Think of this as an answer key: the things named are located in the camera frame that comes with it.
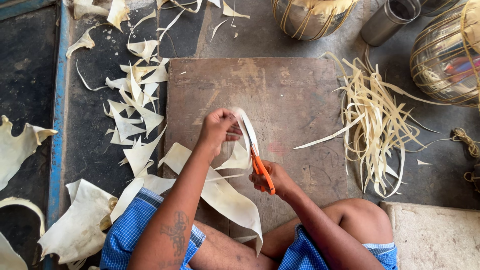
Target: arm tattoo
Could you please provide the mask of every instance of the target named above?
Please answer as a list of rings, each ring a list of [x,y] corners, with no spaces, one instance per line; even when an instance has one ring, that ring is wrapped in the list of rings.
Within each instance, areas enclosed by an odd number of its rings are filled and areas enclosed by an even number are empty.
[[[183,232],[187,229],[188,216],[183,211],[177,211],[174,214],[173,221],[175,222],[173,226],[162,224],[160,234],[164,233],[170,236],[170,240],[173,241],[173,248],[177,249],[174,256],[180,256],[184,251],[185,236]]]

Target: right hand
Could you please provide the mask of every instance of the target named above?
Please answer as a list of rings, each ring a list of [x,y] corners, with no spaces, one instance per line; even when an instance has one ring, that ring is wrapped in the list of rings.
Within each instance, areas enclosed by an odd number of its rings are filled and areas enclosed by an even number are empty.
[[[282,200],[288,196],[288,193],[298,188],[297,184],[290,178],[287,172],[275,162],[268,160],[262,160],[270,178],[272,178],[273,185],[275,186],[275,194],[277,194]],[[253,187],[257,190],[261,190],[262,186],[265,190],[269,190],[268,182],[263,174],[256,174],[255,170],[248,176],[248,179],[253,183]]]

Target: wooden board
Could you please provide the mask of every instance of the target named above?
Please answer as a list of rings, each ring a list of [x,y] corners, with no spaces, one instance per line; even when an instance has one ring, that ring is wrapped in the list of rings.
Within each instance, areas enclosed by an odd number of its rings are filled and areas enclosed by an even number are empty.
[[[314,58],[211,58],[170,61],[165,152],[178,142],[193,149],[203,118],[216,108],[240,107],[255,129],[262,159],[281,164],[319,206],[347,198],[347,176],[341,136],[312,147],[294,147],[342,128],[335,64]],[[233,143],[222,147],[212,163],[230,156]],[[250,170],[225,169],[222,175],[258,207],[267,232],[295,217],[278,196],[253,188]],[[164,169],[164,177],[176,177]],[[231,237],[253,235],[228,221],[201,200],[195,219]]]

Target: person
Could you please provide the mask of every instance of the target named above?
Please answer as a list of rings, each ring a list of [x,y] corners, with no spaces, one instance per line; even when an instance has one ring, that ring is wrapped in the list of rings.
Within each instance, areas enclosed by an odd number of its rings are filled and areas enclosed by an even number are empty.
[[[379,207],[345,199],[320,209],[279,164],[266,160],[276,195],[298,217],[265,233],[258,257],[255,239],[241,244],[193,220],[210,163],[222,143],[241,135],[238,117],[227,109],[205,117],[168,196],[142,188],[113,224],[101,269],[397,269],[390,221]],[[263,175],[249,180],[257,190],[268,187]]]

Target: left hand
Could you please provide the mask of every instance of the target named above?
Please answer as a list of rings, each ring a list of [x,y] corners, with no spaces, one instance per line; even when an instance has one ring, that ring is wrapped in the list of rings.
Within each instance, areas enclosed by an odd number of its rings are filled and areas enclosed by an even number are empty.
[[[240,118],[240,115],[224,108],[217,109],[205,117],[196,147],[211,151],[210,162],[220,154],[223,142],[240,139],[239,136],[227,134],[228,132],[241,135],[240,128],[237,128],[237,118]]]

